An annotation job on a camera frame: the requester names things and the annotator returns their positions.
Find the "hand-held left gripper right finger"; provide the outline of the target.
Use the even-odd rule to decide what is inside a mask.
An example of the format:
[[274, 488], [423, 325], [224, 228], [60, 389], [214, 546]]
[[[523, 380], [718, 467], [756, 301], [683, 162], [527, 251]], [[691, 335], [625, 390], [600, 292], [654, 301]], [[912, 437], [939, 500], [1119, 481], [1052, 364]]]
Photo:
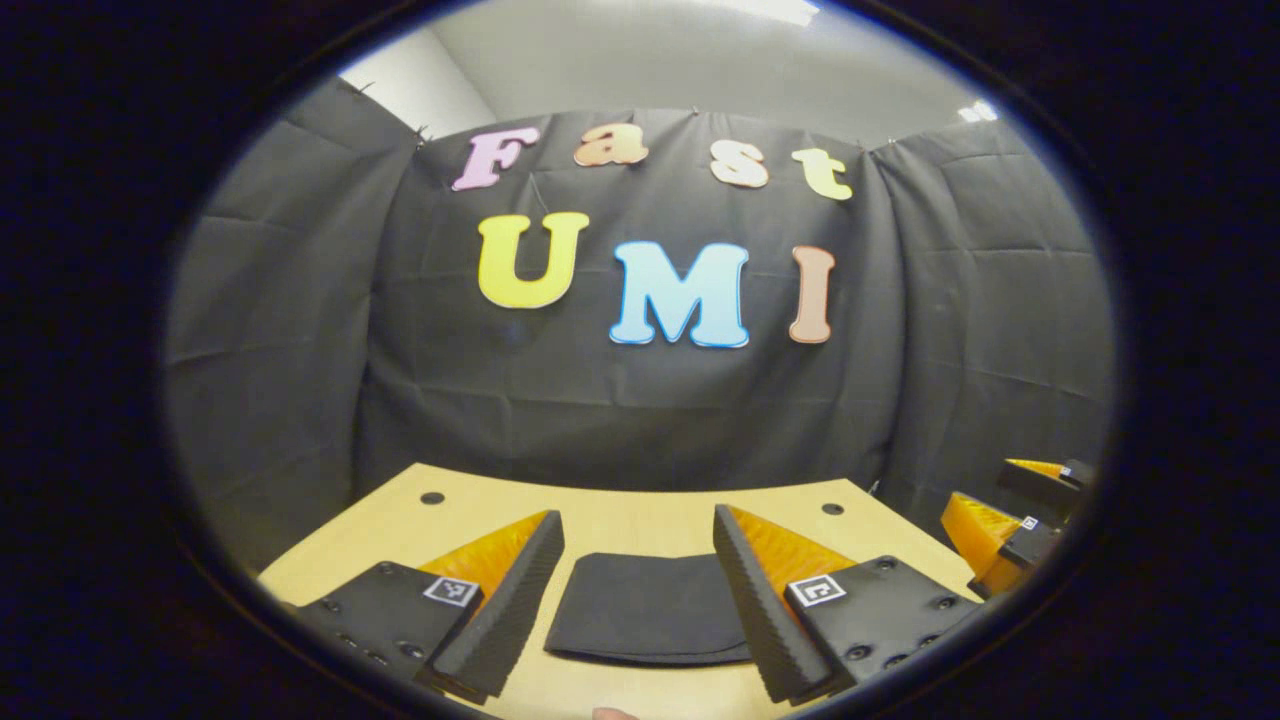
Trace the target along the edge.
[[716, 506], [712, 539], [774, 702], [801, 705], [865, 684], [980, 607], [893, 555], [852, 561], [732, 505]]

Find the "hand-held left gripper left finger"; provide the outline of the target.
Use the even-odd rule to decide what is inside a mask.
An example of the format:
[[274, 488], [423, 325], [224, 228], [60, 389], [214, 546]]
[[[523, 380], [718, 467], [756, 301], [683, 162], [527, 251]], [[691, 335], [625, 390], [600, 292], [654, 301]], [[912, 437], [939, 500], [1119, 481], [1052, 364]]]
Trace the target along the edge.
[[563, 552], [562, 516], [544, 510], [419, 568], [375, 562], [293, 615], [398, 682], [486, 701], [520, 660]]

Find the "dark grey jeans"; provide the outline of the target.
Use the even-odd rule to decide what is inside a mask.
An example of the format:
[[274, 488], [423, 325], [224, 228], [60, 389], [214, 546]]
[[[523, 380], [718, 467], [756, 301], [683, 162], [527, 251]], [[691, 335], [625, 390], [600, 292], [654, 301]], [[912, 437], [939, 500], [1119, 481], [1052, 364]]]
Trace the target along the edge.
[[751, 659], [713, 553], [584, 555], [572, 568], [543, 648], [563, 659], [640, 667]]

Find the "black backdrop cloth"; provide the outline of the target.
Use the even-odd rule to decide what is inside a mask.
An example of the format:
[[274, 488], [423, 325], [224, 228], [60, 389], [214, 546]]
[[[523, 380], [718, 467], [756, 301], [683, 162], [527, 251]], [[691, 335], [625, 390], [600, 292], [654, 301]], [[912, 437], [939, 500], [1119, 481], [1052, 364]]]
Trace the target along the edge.
[[847, 479], [937, 539], [1004, 460], [1103, 452], [1100, 233], [1002, 122], [863, 150], [719, 113], [573, 111], [486, 188], [343, 82], [186, 236], [163, 343], [200, 507], [250, 573], [415, 462], [547, 486]]

